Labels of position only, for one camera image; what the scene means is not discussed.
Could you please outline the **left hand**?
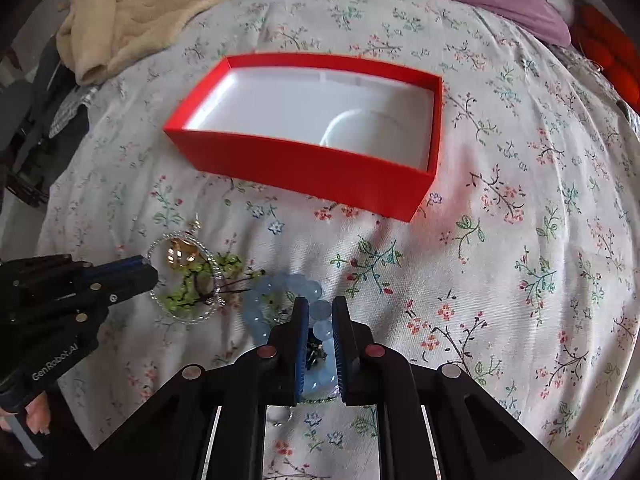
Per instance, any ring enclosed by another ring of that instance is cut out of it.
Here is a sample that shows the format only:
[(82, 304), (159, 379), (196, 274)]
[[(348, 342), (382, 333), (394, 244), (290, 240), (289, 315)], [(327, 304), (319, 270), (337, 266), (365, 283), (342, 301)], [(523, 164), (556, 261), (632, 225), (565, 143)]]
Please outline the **left hand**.
[[(47, 393), (40, 393), (26, 408), (26, 424), (33, 434), (49, 434), (51, 423), (51, 411)], [(1, 409), (1, 430), (12, 432), (9, 425), (9, 417), (17, 415)]]

